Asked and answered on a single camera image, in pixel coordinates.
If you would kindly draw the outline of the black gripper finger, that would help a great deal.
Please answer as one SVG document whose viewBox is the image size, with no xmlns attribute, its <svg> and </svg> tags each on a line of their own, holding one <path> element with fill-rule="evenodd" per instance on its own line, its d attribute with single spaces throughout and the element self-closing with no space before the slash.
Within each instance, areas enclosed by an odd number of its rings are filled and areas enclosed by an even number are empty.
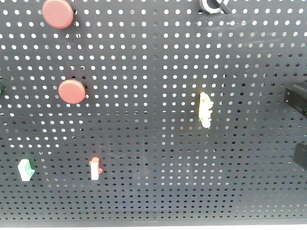
<svg viewBox="0 0 307 230">
<path fill-rule="evenodd" d="M 284 102 L 297 110 L 301 115 L 307 115 L 307 81 L 304 80 L 286 88 Z"/>
<path fill-rule="evenodd" d="M 307 170 L 307 145 L 298 143 L 295 147 L 293 161 L 302 167 L 305 171 Z"/>
</svg>

